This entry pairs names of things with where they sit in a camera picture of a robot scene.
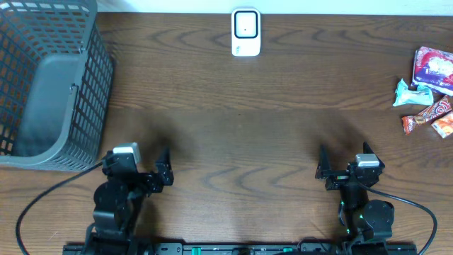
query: purple snack package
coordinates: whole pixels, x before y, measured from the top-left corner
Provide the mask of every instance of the purple snack package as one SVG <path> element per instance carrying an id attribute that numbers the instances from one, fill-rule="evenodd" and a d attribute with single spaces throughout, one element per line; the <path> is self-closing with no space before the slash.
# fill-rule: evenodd
<path id="1" fill-rule="evenodd" d="M 453 96 L 453 54 L 428 47 L 417 50 L 412 85 Z"/>

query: candy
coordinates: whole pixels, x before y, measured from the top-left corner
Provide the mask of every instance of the candy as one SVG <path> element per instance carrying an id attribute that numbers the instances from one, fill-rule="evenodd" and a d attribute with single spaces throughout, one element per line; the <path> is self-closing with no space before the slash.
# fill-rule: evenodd
<path id="1" fill-rule="evenodd" d="M 416 127 L 425 124 L 426 122 L 441 116 L 444 113 L 448 113 L 452 110 L 452 106 L 448 101 L 448 96 L 444 96 L 437 103 L 422 110 L 415 116 L 403 117 L 403 128 L 406 135 L 409 135 Z"/>
<path id="2" fill-rule="evenodd" d="M 434 103 L 432 91 L 426 86 L 418 86 L 417 91 L 410 91 L 408 85 L 401 79 L 395 91 L 396 100 L 394 106 L 402 106 L 407 103 L 430 106 Z"/>
<path id="3" fill-rule="evenodd" d="M 453 54 L 428 47 L 417 50 L 412 85 L 453 96 Z"/>
<path id="4" fill-rule="evenodd" d="M 431 126 L 439 133 L 442 138 L 446 138 L 453 133 L 453 112 L 436 120 Z"/>

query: tabletop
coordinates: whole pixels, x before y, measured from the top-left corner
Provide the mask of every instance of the tabletop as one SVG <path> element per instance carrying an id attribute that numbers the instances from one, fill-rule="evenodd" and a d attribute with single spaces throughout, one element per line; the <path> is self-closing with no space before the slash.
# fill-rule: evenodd
<path id="1" fill-rule="evenodd" d="M 453 20 L 412 16 L 262 16 L 257 57 L 231 55 L 231 16 L 100 13 L 116 61 L 100 157 L 138 142 L 141 169 L 171 148 L 175 182 L 147 198 L 137 235 L 185 242 L 297 242 L 345 235 L 339 192 L 314 178 L 319 147 L 336 169 L 371 148 L 386 164 L 374 188 L 429 207 L 439 229 L 427 254 L 453 249 L 453 138 L 429 125 L 403 133 L 392 107 L 420 46 L 453 52 Z M 0 253 L 18 254 L 14 227 L 40 192 L 73 176 L 0 170 Z M 26 215 L 31 254 L 61 254 L 93 222 L 98 169 L 47 195 Z M 396 201 L 394 237 L 420 250 L 432 221 Z"/>

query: light blue wrapper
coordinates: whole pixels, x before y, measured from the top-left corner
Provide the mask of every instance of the light blue wrapper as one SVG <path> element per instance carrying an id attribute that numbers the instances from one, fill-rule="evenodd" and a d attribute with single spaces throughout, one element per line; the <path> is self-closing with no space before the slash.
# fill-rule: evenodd
<path id="1" fill-rule="evenodd" d="M 430 106 L 434 103 L 432 91 L 428 87 L 420 85 L 416 91 L 410 91 L 403 79 L 398 83 L 395 93 L 394 106 L 402 106 L 408 103 Z"/>

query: gray basket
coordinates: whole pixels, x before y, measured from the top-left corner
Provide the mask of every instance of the gray basket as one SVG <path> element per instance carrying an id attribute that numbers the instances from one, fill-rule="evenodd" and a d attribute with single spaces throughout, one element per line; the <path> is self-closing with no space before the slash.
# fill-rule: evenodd
<path id="1" fill-rule="evenodd" d="M 0 1 L 0 12 L 0 164 L 89 167 L 113 75 L 96 0 Z"/>

